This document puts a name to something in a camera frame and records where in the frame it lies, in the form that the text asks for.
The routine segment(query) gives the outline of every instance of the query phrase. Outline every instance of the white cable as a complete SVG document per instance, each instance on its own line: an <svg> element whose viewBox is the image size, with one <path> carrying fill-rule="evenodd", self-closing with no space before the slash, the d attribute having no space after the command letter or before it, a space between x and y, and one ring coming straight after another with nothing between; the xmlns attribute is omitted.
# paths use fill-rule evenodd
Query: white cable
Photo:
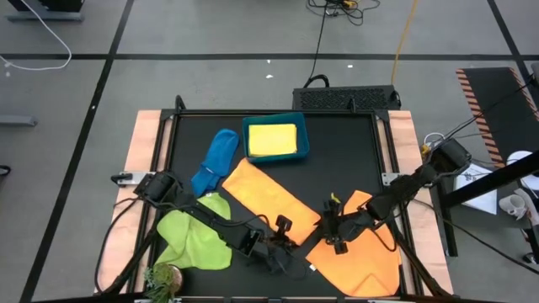
<svg viewBox="0 0 539 303"><path fill-rule="evenodd" d="M536 194L536 191L535 191L535 190L531 189L531 187L528 186L528 184L526 184L526 182L524 182L524 180L521 179L520 181L522 182L522 184L523 184L524 186L526 186L526 187L531 191L531 194L533 194L533 195L536 197L536 199L539 199L539 197L537 197L537 194Z"/></svg>
<svg viewBox="0 0 539 303"><path fill-rule="evenodd" d="M21 70L24 70L24 71L34 71L34 72L40 72L40 71L49 71L49 70L56 70L56 69L62 69L64 67L67 66L67 64L69 64L69 61L71 61L71 57L72 57L72 53L71 53L71 50L69 49L69 47L64 43L64 41L62 41L60 39L60 37L58 37L55 32L52 31L51 28L49 28L47 26L47 24L45 24L45 22L43 21L43 19L39 16L38 13L35 12L35 10L30 6L28 5L28 3L26 3L24 0L20 0L20 2L22 2L24 5L26 5L26 7L30 10L30 12L34 13L35 17L37 17L37 19L43 24L43 26L45 26L45 28L53 35L55 36L55 38L60 41L60 43L62 45L64 45L64 47L66 48L67 52L69 53L69 57L67 58L67 61L62 64L61 66L52 66L52 67L24 67L24 66L18 66L16 64L13 64L12 62L10 61L7 61L6 59L4 59L4 57L2 57L0 55L0 59L2 59L2 61L6 62L6 66L13 66L15 68L18 68L18 69L21 69Z"/></svg>
<svg viewBox="0 0 539 303"><path fill-rule="evenodd" d="M442 140L444 140L444 139L446 138L446 137L444 136L444 134L442 134L442 133L439 133L439 132L432 132L432 133L430 133L430 134L428 134L427 136L424 137L424 139L423 139L423 144L424 144L424 145L427 145L427 139L429 139L429 137L432 136L432 135L438 135L438 136L441 137Z"/></svg>

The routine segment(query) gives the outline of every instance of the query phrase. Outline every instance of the green towel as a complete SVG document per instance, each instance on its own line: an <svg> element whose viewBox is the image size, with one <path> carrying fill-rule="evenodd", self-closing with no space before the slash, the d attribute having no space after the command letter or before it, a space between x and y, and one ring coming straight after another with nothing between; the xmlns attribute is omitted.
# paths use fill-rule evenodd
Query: green towel
<svg viewBox="0 0 539 303"><path fill-rule="evenodd" d="M230 220L230 206L218 193L209 193L198 200ZM157 231L168 246L156 263L209 270L230 266L232 250L210 227L184 212L173 210L166 214L157 224Z"/></svg>

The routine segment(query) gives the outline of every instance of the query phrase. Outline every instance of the white paper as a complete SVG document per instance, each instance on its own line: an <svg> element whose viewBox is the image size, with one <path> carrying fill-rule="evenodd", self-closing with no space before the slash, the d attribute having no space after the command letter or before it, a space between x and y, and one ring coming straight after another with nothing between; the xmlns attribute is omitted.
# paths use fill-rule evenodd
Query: white paper
<svg viewBox="0 0 539 303"><path fill-rule="evenodd" d="M456 177L455 189L464 187L472 183L473 181L476 181L486 176L487 173L491 173L491 171L489 171L486 168L479 167L475 164L470 164L470 167L467 170L465 170L464 172L462 172L460 175ZM484 212L488 212L489 214L493 214L493 215L496 215L496 212L498 210L497 204L498 204L498 201L497 201L496 190L493 190L489 193L478 196L477 198L464 202L464 205L466 206L472 207L476 210L482 210Z"/></svg>

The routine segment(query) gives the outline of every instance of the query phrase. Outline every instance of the teal bin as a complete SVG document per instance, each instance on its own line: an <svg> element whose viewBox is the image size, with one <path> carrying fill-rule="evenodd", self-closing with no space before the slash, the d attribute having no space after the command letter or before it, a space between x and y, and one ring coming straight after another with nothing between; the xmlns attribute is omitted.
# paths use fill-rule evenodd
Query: teal bin
<svg viewBox="0 0 539 303"><path fill-rule="evenodd" d="M295 124L297 152L287 155L250 157L249 156L249 126L250 125L274 125L274 124ZM243 118L243 150L245 156L251 163L279 161L285 159L303 158L309 153L309 138L307 137L307 127L305 126L305 116L303 113L272 114L266 116L255 116Z"/></svg>

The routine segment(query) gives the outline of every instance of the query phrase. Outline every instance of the orange cloth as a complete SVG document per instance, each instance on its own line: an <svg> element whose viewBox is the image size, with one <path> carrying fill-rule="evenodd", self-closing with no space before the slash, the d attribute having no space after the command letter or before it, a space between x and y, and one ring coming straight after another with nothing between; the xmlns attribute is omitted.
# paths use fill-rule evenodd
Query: orange cloth
<svg viewBox="0 0 539 303"><path fill-rule="evenodd" d="M286 235L297 245L301 245L309 237L316 229L314 224L320 220L320 215L249 163L246 158L240 161L222 187L255 215L266 215L274 231L278 229L275 225L278 215L291 220L292 227Z"/></svg>
<svg viewBox="0 0 539 303"><path fill-rule="evenodd" d="M371 196L355 191L344 206L344 213L355 212ZM386 225L376 233L390 248L395 245ZM365 230L352 242L347 242L348 252L335 254L333 245L320 241L307 255L320 273L340 291L350 296L377 297L394 295L399 281L400 252L389 252L372 231Z"/></svg>

